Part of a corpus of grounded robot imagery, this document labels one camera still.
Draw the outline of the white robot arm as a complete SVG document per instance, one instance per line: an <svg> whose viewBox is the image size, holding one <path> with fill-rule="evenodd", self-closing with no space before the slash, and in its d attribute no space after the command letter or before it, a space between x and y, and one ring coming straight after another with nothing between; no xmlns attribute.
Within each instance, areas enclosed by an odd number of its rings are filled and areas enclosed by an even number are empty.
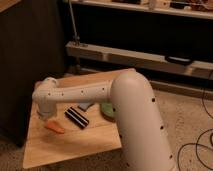
<svg viewBox="0 0 213 171"><path fill-rule="evenodd" d="M48 77L34 90L32 99L43 120L56 114L58 103L109 101L128 171L177 171L152 86L136 71L68 88L60 88L56 79Z"/></svg>

